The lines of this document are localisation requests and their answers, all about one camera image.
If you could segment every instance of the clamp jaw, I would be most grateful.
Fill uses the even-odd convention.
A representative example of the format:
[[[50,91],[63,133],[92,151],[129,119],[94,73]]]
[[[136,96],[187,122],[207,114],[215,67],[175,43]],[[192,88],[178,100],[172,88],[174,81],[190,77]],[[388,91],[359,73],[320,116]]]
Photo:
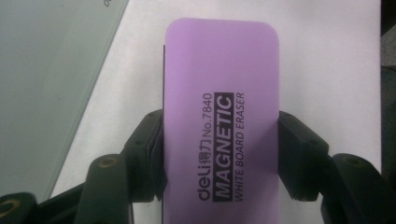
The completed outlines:
[[[292,199],[323,195],[326,224],[396,223],[396,197],[363,158],[328,155],[329,145],[293,115],[278,119],[279,176]],[[86,182],[41,204],[29,193],[0,198],[0,223],[134,223],[132,203],[163,196],[163,112],[147,114],[121,154],[93,161]]]

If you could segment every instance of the purple eraser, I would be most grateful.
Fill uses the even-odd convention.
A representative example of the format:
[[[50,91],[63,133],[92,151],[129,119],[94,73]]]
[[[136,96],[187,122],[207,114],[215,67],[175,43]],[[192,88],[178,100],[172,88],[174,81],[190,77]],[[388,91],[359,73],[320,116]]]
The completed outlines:
[[[163,223],[278,223],[276,31],[182,19],[165,46]]]

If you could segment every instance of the white surface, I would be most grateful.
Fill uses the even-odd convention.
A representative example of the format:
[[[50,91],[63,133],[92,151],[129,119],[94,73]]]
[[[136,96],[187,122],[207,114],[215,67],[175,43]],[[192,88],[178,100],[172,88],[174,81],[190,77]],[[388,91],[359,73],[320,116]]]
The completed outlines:
[[[274,26],[281,109],[324,138],[331,155],[357,154],[379,169],[379,13],[379,0],[130,1],[53,195],[83,182],[91,161],[120,152],[144,115],[162,107],[165,29],[182,17]],[[322,223],[319,203],[293,202],[283,187],[280,211],[282,223]],[[137,223],[159,223],[148,217]]]

